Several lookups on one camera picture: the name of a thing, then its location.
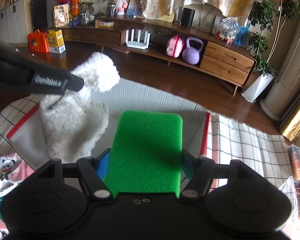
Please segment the green sponge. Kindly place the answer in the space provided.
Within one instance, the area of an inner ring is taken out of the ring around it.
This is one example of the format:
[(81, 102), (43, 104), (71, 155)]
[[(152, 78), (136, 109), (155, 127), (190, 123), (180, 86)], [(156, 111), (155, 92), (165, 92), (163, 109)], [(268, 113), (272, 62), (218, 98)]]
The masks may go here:
[(117, 124), (104, 183), (119, 193), (180, 191), (183, 120), (173, 113), (127, 110)]

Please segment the white fluffy cloth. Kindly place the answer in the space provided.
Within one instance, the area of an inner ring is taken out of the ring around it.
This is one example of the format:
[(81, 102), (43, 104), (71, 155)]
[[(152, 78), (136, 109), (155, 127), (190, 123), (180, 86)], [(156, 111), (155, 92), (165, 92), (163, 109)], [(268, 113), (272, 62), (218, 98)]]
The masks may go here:
[(63, 163), (91, 156), (109, 118), (108, 105), (95, 101), (93, 95), (111, 90), (120, 80), (112, 59), (99, 52), (94, 52), (71, 73), (84, 80), (80, 91), (46, 95), (39, 104), (47, 155)]

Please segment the printed wrapper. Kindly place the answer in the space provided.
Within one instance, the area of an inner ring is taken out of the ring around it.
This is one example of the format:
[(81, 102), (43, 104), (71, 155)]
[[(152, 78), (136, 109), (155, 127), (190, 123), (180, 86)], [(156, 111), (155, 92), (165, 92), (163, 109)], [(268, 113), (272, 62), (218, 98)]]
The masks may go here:
[(11, 192), (24, 180), (22, 164), (21, 157), (16, 153), (0, 157), (0, 197)]

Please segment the orange gift box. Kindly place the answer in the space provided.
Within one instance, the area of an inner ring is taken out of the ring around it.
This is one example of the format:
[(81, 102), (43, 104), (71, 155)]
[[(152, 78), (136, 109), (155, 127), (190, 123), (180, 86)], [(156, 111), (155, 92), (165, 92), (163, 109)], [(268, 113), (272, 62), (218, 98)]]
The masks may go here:
[(36, 30), (35, 32), (29, 33), (28, 44), (30, 52), (48, 53), (49, 48), (46, 41), (46, 33)]

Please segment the checked white tablecloth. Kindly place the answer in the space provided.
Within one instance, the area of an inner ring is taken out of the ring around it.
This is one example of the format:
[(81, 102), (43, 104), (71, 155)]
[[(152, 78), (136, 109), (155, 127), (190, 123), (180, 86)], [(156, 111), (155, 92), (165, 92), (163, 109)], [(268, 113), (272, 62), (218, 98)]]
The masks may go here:
[[(34, 114), (22, 125), (17, 133), (19, 139), (8, 139), (7, 135), (33, 107), (38, 105), (40, 99), (38, 95), (28, 96), (11, 103), (0, 113), (0, 157), (17, 153), (26, 172), (29, 172), (31, 166), (38, 167), (47, 161), (44, 146), (34, 145), (34, 153), (30, 153), (33, 144), (25, 142), (30, 135), (34, 135), (38, 142), (44, 142), (39, 127), (40, 117)], [(284, 232), (292, 239), (297, 239), (298, 198), (283, 136), (268, 135), (246, 124), (212, 113), (207, 132), (206, 156), (218, 164), (228, 164), (231, 159), (241, 160), (278, 187), (292, 203), (292, 214), (284, 227)]]

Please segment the yellow carton box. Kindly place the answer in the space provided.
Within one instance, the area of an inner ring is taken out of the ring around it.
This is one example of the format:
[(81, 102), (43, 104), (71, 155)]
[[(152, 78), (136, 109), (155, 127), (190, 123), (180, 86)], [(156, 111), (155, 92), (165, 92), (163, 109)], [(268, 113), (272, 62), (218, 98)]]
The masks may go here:
[(61, 29), (50, 29), (46, 36), (46, 42), (50, 53), (61, 54), (65, 52), (65, 44)]

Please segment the black mini fridge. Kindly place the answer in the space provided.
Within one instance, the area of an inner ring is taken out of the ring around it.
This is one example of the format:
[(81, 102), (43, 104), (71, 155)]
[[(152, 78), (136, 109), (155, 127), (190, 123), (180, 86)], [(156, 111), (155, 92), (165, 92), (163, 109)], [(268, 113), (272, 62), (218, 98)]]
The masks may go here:
[(55, 27), (53, 16), (57, 0), (31, 0), (30, 10), (33, 30), (48, 30)]

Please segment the red cardboard box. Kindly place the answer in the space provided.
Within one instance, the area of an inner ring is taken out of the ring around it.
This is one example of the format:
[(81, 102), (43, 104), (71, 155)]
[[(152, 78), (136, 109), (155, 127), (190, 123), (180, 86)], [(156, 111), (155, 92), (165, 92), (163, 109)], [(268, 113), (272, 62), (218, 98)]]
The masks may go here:
[[(200, 136), (207, 109), (190, 100), (149, 87), (137, 82), (121, 79), (111, 90), (96, 93), (96, 101), (109, 106), (109, 124), (105, 133), (96, 142), (92, 155), (101, 154), (113, 142), (119, 117), (126, 110), (175, 113), (183, 119), (183, 148), (194, 155), (199, 153)], [(34, 106), (7, 134), (7, 139), (19, 156), (33, 170), (48, 160), (40, 123), (38, 108)]]

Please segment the printed snack box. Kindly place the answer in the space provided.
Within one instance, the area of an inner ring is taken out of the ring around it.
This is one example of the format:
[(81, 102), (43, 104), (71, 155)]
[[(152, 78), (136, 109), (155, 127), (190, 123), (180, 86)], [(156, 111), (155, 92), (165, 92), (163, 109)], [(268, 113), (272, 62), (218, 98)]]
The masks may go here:
[(54, 6), (53, 17), (55, 28), (60, 28), (69, 24), (69, 5), (61, 4)]

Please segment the purple kettlebell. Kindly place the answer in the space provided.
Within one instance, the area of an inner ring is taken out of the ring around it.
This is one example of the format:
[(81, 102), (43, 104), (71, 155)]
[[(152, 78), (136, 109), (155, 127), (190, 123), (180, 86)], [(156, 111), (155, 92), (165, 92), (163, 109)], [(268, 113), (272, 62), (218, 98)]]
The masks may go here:
[[(200, 44), (200, 48), (196, 49), (192, 46), (190, 46), (190, 41), (195, 41)], [(183, 50), (182, 58), (185, 62), (189, 64), (197, 64), (200, 59), (200, 52), (202, 51), (204, 47), (204, 42), (196, 37), (188, 37), (186, 39), (186, 47)]]

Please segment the yellow curtain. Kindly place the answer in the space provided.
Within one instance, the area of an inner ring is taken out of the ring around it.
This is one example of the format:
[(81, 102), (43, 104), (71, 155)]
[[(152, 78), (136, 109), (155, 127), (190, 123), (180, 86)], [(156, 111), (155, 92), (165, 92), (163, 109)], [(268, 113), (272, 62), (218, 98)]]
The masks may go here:
[(300, 103), (293, 111), (292, 116), (288, 118), (283, 127), (281, 134), (288, 140), (293, 141), (296, 135), (300, 132)]

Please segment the pink small bag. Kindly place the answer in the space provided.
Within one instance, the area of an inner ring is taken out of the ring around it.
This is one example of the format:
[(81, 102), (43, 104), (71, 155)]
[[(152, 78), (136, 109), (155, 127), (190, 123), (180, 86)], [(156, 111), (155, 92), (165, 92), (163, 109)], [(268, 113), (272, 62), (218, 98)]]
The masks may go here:
[(167, 41), (166, 54), (173, 58), (178, 58), (183, 51), (185, 41), (179, 35), (174, 35)]

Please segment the white wifi router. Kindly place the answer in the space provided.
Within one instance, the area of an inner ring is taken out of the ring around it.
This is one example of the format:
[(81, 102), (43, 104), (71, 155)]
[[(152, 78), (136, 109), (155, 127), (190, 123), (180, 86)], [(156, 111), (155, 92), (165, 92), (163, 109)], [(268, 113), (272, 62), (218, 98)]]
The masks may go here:
[(127, 29), (125, 35), (125, 45), (128, 48), (146, 50), (149, 48), (151, 34), (145, 31), (143, 34), (141, 30)]

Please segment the blue plastic bottle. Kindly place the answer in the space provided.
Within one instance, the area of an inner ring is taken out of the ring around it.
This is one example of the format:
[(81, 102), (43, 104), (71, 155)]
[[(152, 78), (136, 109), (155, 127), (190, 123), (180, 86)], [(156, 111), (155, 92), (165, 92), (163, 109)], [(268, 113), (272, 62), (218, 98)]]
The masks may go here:
[(240, 27), (240, 30), (238, 32), (238, 34), (236, 35), (233, 44), (243, 47), (245, 46), (245, 42), (247, 39), (247, 35), (248, 35), (248, 30), (249, 30), (249, 26), (246, 25), (245, 27)]

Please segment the plastic bag of snacks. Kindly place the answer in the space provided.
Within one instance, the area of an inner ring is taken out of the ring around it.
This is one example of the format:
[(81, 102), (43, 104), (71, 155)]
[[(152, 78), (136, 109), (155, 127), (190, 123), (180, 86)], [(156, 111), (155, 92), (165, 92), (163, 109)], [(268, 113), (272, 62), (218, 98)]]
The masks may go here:
[(226, 17), (217, 25), (216, 38), (226, 44), (232, 44), (240, 31), (240, 25), (236, 17)]

